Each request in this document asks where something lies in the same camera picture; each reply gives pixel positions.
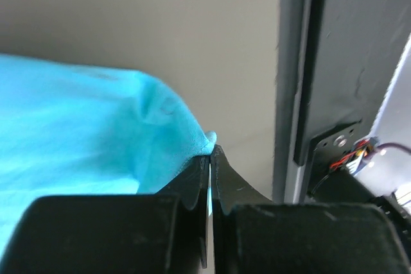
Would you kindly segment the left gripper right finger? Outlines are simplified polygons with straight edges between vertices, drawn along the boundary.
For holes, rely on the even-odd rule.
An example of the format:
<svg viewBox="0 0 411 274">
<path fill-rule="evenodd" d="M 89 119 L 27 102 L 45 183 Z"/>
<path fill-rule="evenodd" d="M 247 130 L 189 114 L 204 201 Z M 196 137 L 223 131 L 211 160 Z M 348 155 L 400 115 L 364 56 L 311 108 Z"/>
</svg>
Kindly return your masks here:
<svg viewBox="0 0 411 274">
<path fill-rule="evenodd" d="M 238 213 L 249 205 L 272 205 L 230 165 L 220 145 L 210 155 L 213 209 L 214 270 L 240 273 L 242 265 L 241 221 Z"/>
</svg>

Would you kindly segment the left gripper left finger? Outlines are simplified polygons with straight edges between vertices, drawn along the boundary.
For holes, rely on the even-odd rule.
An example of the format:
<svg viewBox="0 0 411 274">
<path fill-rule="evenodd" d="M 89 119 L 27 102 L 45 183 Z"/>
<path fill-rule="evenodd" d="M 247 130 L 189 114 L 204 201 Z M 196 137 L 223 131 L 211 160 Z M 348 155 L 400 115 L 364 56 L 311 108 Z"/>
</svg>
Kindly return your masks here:
<svg viewBox="0 0 411 274">
<path fill-rule="evenodd" d="M 155 194 L 154 269 L 207 266 L 208 180 L 209 157 L 195 157 Z"/>
</svg>

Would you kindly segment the light blue t shirt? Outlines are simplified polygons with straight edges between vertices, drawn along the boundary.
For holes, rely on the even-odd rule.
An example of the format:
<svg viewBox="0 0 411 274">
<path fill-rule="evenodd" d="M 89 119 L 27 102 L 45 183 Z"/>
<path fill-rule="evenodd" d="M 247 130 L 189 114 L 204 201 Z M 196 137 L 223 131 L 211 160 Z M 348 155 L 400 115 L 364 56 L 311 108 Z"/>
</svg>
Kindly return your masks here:
<svg viewBox="0 0 411 274">
<path fill-rule="evenodd" d="M 216 140 L 148 74 L 1 55 L 1 246 L 37 198 L 156 193 Z"/>
</svg>

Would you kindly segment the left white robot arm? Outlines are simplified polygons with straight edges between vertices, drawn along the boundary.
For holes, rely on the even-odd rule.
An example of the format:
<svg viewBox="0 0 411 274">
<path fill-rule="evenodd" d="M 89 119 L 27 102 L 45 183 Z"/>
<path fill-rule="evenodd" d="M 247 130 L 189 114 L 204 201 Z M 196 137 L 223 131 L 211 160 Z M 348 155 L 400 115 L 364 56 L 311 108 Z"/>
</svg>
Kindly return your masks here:
<svg viewBox="0 0 411 274">
<path fill-rule="evenodd" d="M 291 189 L 291 161 L 301 200 L 275 205 L 230 166 L 223 149 L 195 157 L 166 187 L 166 273 L 197 273 L 207 265 L 207 222 L 213 222 L 217 273 L 409 273 L 410 108 L 387 89 L 367 140 L 361 122 L 335 123 L 312 139 L 304 99 L 315 41 L 304 35 L 279 41 L 275 166 L 285 169 L 280 196 Z"/>
</svg>

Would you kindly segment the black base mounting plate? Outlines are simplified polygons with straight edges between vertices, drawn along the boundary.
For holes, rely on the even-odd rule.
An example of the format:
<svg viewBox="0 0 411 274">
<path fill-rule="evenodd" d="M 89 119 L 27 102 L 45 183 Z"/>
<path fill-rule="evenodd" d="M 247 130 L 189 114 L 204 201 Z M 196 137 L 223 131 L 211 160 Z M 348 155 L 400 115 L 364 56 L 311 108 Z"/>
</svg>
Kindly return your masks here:
<svg viewBox="0 0 411 274">
<path fill-rule="evenodd" d="M 305 199 L 314 148 L 342 156 L 372 129 L 410 36 L 410 0 L 311 0 L 294 161 Z"/>
</svg>

